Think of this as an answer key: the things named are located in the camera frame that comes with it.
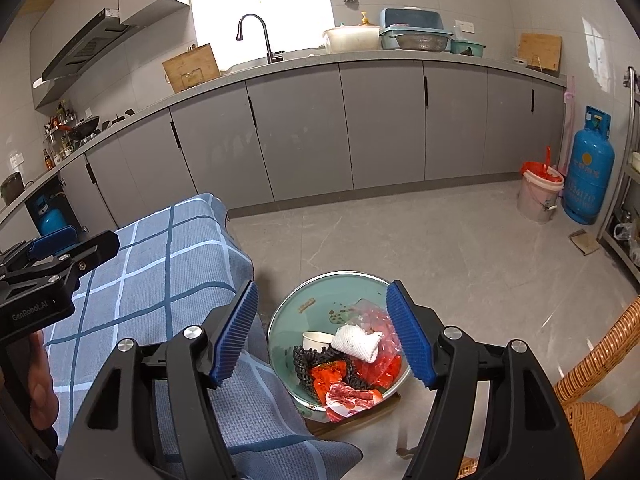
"wooden cutting board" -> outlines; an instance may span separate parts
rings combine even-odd
[[[209,43],[190,48],[183,54],[167,59],[162,66],[175,93],[220,77],[220,70]]]
[[[562,36],[529,33],[520,35],[518,57],[526,59],[530,68],[558,72],[561,51]]]

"tile floor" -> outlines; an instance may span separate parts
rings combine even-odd
[[[544,226],[516,210],[519,182],[429,190],[233,219],[251,256],[266,324],[295,286],[332,270],[401,279],[418,304],[434,308],[478,341],[529,343],[552,382],[596,344],[636,297],[603,249],[583,256],[568,235],[579,226],[562,210]],[[622,414],[640,398],[640,350],[588,394]],[[467,454],[476,456],[486,413],[479,387]],[[339,438],[364,459],[347,480],[401,478],[398,439],[416,446],[433,394],[411,379],[382,421]]]

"countertop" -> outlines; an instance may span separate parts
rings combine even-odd
[[[536,70],[524,68],[521,65],[513,63],[505,63],[494,59],[488,59],[485,57],[472,57],[472,56],[460,56],[459,54],[449,54],[448,52],[418,52],[412,50],[376,50],[371,52],[348,52],[344,54],[322,54],[320,56],[309,56],[291,59],[288,61],[280,61],[277,63],[266,64],[255,68],[248,68],[238,72],[233,72],[228,75],[223,75],[212,81],[199,84],[187,90],[183,90],[180,93],[171,95],[157,103],[136,112],[132,116],[127,117],[123,121],[114,124],[103,133],[98,134],[95,139],[86,143],[80,149],[73,152],[61,164],[56,166],[53,170],[47,171],[41,177],[39,177],[33,184],[25,189],[22,194],[16,198],[11,204],[9,204],[4,210],[0,212],[0,224],[2,224],[8,216],[29,197],[34,195],[44,184],[52,179],[58,172],[64,168],[67,164],[72,162],[75,158],[87,152],[100,142],[103,142],[108,137],[116,134],[123,128],[132,125],[133,123],[149,117],[160,110],[163,110],[169,106],[178,104],[186,99],[196,97],[210,90],[215,90],[223,86],[231,85],[234,83],[246,81],[255,77],[269,75],[277,72],[284,72],[286,70],[293,70],[296,68],[317,66],[322,64],[341,63],[350,61],[372,61],[372,60],[419,60],[419,61],[439,61],[439,62],[452,62],[458,64],[468,64],[475,66],[484,66],[486,68],[493,68],[496,70],[505,70],[507,72],[513,72],[530,76],[542,81],[566,88],[566,77],[561,75],[560,78],[547,75]]]

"silver screw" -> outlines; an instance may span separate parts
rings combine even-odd
[[[524,354],[524,352],[527,351],[527,344],[524,341],[516,339],[516,341],[511,342],[511,348],[518,354]]]
[[[200,337],[200,334],[202,334],[202,329],[199,326],[188,326],[182,332],[182,335],[187,339],[196,339]]]
[[[133,348],[133,339],[123,339],[118,343],[118,350],[127,352]]]
[[[444,335],[449,339],[460,339],[462,337],[462,330],[457,326],[447,326],[446,329],[444,329]]]

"blue gas cylinder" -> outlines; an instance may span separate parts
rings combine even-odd
[[[580,224],[593,224],[609,184],[615,153],[607,140],[611,116],[587,106],[584,129],[575,134],[562,206]]]

